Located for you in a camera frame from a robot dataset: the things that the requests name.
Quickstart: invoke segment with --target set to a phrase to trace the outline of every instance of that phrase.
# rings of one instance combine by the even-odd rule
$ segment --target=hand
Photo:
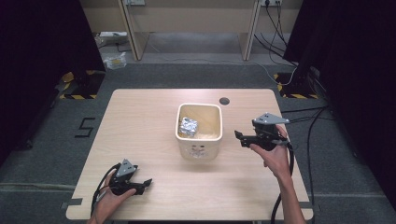
[[[136,189],[129,189],[121,195],[115,195],[108,186],[111,176],[113,176],[115,171],[109,174],[105,180],[105,187],[101,189],[100,194],[106,192],[103,198],[96,204],[93,211],[92,217],[87,221],[87,223],[104,223],[117,208],[129,197],[136,193]]]
[[[279,125],[276,125],[276,127],[282,137],[288,137],[288,134],[282,127]],[[276,178],[290,176],[288,150],[286,146],[276,146],[271,151],[267,151],[255,144],[250,144],[250,148],[262,157],[264,167],[269,167]]]

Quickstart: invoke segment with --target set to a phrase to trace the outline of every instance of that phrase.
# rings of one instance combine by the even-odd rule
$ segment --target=person's left hand
[[[136,193],[136,189],[129,189],[121,195],[115,195],[110,187],[108,186],[111,176],[113,176],[115,171],[111,172],[106,177],[105,187],[101,189],[100,194],[106,192],[103,198],[96,204],[92,217],[87,221],[87,223],[104,223],[117,208],[129,197]]]

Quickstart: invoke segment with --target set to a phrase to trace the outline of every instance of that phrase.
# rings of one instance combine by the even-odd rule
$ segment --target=black wire
[[[273,49],[269,48],[269,47],[266,46],[264,43],[262,43],[262,42],[260,41],[260,39],[259,39],[256,35],[254,35],[254,37],[257,39],[257,41],[259,41],[259,43],[260,43],[265,49],[268,49],[268,50],[272,51],[274,54],[276,54],[277,56],[279,56],[280,58],[283,58],[283,56],[280,55],[278,52],[274,51]],[[290,67],[297,67],[297,64],[295,64],[295,63],[293,63],[293,62],[290,62],[290,61],[287,61],[287,62],[288,62],[288,63],[291,63],[292,65],[290,65],[290,64],[285,64],[285,63],[277,63],[277,64],[282,64],[282,65],[286,65],[286,66],[290,66]]]
[[[276,33],[274,34],[274,37],[273,37],[273,39],[272,39],[272,41],[271,41],[270,49],[272,49],[272,47],[274,47],[274,40],[275,40],[275,37],[276,37]],[[274,61],[274,59],[272,58],[271,50],[269,51],[268,54],[269,54],[269,56],[270,56],[271,61],[272,61],[273,63],[276,63],[276,62]]]
[[[324,109],[329,107],[328,105],[325,106],[320,106],[320,107],[313,107],[313,108],[306,108],[306,109],[297,109],[297,110],[285,110],[285,111],[280,111],[282,114],[286,113],[294,113],[294,112],[301,112],[301,111],[307,111],[307,110],[317,110],[317,109]]]
[[[282,196],[279,194],[279,196],[277,196],[276,202],[274,204],[273,212],[271,214],[271,224],[275,224],[276,211],[281,201],[282,201]]]
[[[285,37],[283,36],[283,31],[282,31],[282,22],[280,22],[280,14],[282,13],[282,6],[280,5],[280,2],[276,2],[276,9],[277,9],[277,23],[279,24],[279,30],[280,33],[282,34],[283,39],[285,39]]]
[[[267,42],[267,44],[271,45],[271,43],[270,43],[268,40],[265,39],[265,37],[264,37],[264,35],[263,35],[262,33],[260,33],[260,35],[262,35],[262,39],[263,39],[265,42]],[[278,48],[278,47],[276,47],[276,46],[273,46],[273,48],[278,49],[278,50],[283,51],[283,52],[285,51],[285,50],[280,49],[280,48]]]
[[[268,11],[268,7],[267,7],[265,10],[267,11],[268,17],[270,18],[272,24],[273,24],[274,27],[275,27],[276,34],[279,35],[280,39],[281,39],[281,40],[283,41],[283,43],[285,43],[285,45],[287,46],[288,43],[286,43],[286,40],[285,40],[285,38],[283,37],[283,35],[281,35],[281,34],[279,33],[279,31],[278,31],[278,29],[277,29],[277,26],[275,25],[275,22],[274,22],[274,20],[272,19],[272,16],[271,16],[270,12]]]
[[[310,155],[310,138],[311,138],[311,132],[312,132],[312,127],[314,126],[315,122],[318,120],[318,117],[320,114],[325,110],[326,108],[321,108],[318,112],[318,114],[315,116],[314,120],[311,123],[311,126],[309,126],[308,130],[308,138],[306,140],[306,157],[308,161],[308,175],[309,175],[309,185],[311,187],[311,201],[312,201],[312,209],[315,211],[315,196],[314,196],[314,184],[312,181],[312,169],[311,169],[311,155]],[[315,214],[312,217],[312,223],[315,223]]]
[[[312,118],[313,117],[311,116],[311,117],[304,117],[304,118],[299,118],[299,119],[292,119],[289,124],[308,121],[308,120],[311,120]]]

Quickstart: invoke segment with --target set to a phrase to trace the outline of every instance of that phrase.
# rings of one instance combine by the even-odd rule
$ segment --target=finger
[[[257,154],[259,154],[263,159],[266,158],[267,156],[267,151],[263,149],[260,146],[257,146],[256,144],[250,144],[250,148],[255,151]]]
[[[108,184],[110,183],[111,176],[113,176],[114,172],[116,172],[116,171],[114,170],[108,176],[106,176],[105,186],[108,186]]]
[[[282,126],[280,126],[280,125],[277,124],[276,127],[277,127],[277,130],[279,131],[279,134],[280,134],[282,137],[285,137],[285,138],[288,137],[288,133],[286,133],[286,131],[282,128]]]
[[[104,191],[106,191],[106,190],[108,190],[108,189],[110,189],[110,187],[107,186],[107,185],[105,185],[104,187],[102,187],[102,188],[100,189],[100,193],[103,193]]]
[[[126,191],[125,193],[121,194],[120,197],[125,200],[129,197],[131,197],[132,195],[136,194],[136,189],[129,189],[128,191]]]

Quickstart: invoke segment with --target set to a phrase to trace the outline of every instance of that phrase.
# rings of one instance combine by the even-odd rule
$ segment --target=white bucket
[[[198,122],[196,133],[188,136],[180,132],[184,118]],[[177,111],[176,138],[181,156],[191,161],[211,161],[219,154],[222,138],[222,116],[218,105],[182,104]]]

